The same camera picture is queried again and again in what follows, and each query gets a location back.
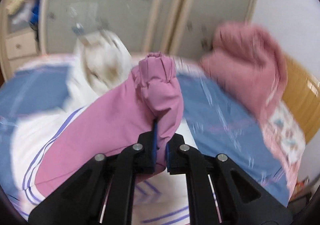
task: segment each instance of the white wall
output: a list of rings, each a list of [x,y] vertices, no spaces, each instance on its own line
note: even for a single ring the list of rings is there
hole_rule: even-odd
[[[266,27],[289,55],[320,79],[320,2],[257,0],[252,22]],[[299,179],[320,174],[320,132],[307,145]]]

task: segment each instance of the cabinet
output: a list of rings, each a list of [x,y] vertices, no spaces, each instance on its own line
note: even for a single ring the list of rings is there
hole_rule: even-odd
[[[72,53],[76,34],[116,33],[130,53],[198,59],[211,48],[218,23],[249,20],[255,0],[43,0],[43,53]]]
[[[6,11],[9,1],[0,2],[0,64],[4,80],[10,79],[19,66],[39,54],[34,32],[30,27],[10,32]]]

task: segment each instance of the folded clothes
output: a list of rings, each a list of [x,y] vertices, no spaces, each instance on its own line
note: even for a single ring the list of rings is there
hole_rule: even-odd
[[[200,64],[260,125],[273,114],[287,85],[286,63],[280,46],[267,31],[248,23],[219,26],[213,52],[203,56]]]
[[[157,120],[156,171],[165,169],[165,145],[177,130],[183,100],[172,59],[150,54],[120,86],[97,99],[70,123],[45,153],[35,176],[48,196],[98,153],[120,153]]]

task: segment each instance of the purple stripe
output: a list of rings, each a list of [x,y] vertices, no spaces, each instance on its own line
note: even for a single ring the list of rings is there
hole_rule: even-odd
[[[188,218],[188,217],[189,217],[189,214],[184,215],[184,216],[182,216],[182,217],[180,217],[180,218],[177,218],[177,219],[175,219],[175,220],[173,220],[173,221],[169,221],[169,222],[166,222],[166,223],[162,223],[161,225],[174,224],[174,223],[176,223],[176,222],[178,222],[178,221],[182,221],[182,220],[184,220],[184,219],[186,219],[186,218]]]
[[[153,191],[155,191],[156,194],[161,194],[160,191],[155,186],[153,186],[150,182],[144,181],[144,183],[148,185]]]
[[[25,212],[23,212],[23,211],[21,210],[21,207],[20,207],[19,205],[17,205],[16,203],[14,203],[14,202],[12,202],[12,201],[10,201],[10,202],[12,203],[12,205],[14,206],[14,208],[18,211],[18,213],[20,213],[20,215],[23,214],[23,215],[29,217],[29,214],[26,214]]]
[[[25,215],[26,217],[29,217],[29,214],[26,214],[25,212],[20,211],[20,210],[17,210],[17,211],[18,211],[18,213],[19,213],[20,215]]]
[[[160,197],[161,197],[161,194],[156,193],[150,200],[150,203],[156,202]]]
[[[138,189],[138,191],[141,192],[142,194],[148,195],[139,185],[136,185],[135,187],[136,187],[136,189]]]
[[[156,218],[153,218],[153,219],[150,219],[150,220],[143,220],[143,221],[141,221],[141,223],[150,223],[150,222],[153,222],[153,221],[159,221],[159,220],[162,220],[162,219],[164,219],[164,218],[168,218],[168,217],[170,217],[170,216],[176,215],[176,214],[178,214],[178,213],[180,213],[180,212],[183,212],[183,211],[185,211],[185,210],[188,210],[188,209],[189,209],[189,206],[186,206],[186,207],[184,207],[184,208],[182,208],[182,209],[180,209],[180,210],[177,210],[177,211],[175,211],[175,212],[171,212],[171,213],[165,214],[165,215],[163,215],[163,216],[159,216],[159,217],[156,217]]]
[[[65,127],[66,127],[66,126],[69,124],[69,122],[72,120],[72,118],[74,117],[74,115],[76,115],[76,114],[78,113],[78,111],[81,110],[81,109],[82,109],[82,108],[74,111],[74,112],[66,119],[66,121],[62,124],[62,126],[59,128],[59,130],[57,131],[57,133],[53,136],[53,138],[50,139],[50,140],[47,142],[47,144],[44,145],[44,146],[41,148],[41,150],[36,154],[35,158],[32,160],[31,164],[29,165],[29,167],[28,167],[28,169],[27,169],[27,172],[25,173],[25,175],[24,175],[24,177],[23,177],[23,181],[22,181],[22,188],[23,188],[23,190],[27,190],[28,187],[30,187],[30,181],[31,181],[32,173],[33,173],[33,171],[34,171],[34,169],[35,169],[36,167],[34,167],[33,170],[32,170],[32,172],[31,172],[31,175],[30,175],[30,177],[29,177],[29,179],[28,179],[27,188],[25,188],[26,177],[27,177],[27,174],[28,174],[28,172],[30,171],[32,165],[35,163],[35,161],[36,161],[37,158],[39,157],[40,153],[42,152],[42,150],[46,149],[50,144],[52,144],[52,143],[54,142],[54,140],[61,134],[61,132],[65,129]],[[33,205],[36,205],[36,203],[32,202],[32,200],[28,197],[26,191],[25,191],[25,195],[26,195],[27,199],[28,199]],[[35,198],[35,200],[38,200],[38,201],[40,202],[40,200],[37,199],[37,198],[33,195],[33,193],[31,193],[31,195],[32,195],[32,197]]]
[[[278,176],[276,177],[276,181],[278,181],[282,176],[283,176],[283,174],[284,174],[284,170],[282,170],[279,174],[278,174]]]

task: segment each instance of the wooden headboard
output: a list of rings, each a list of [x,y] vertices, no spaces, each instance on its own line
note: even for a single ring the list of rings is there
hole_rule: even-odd
[[[286,56],[286,61],[288,85],[282,99],[299,123],[308,143],[320,128],[320,83],[294,59]]]

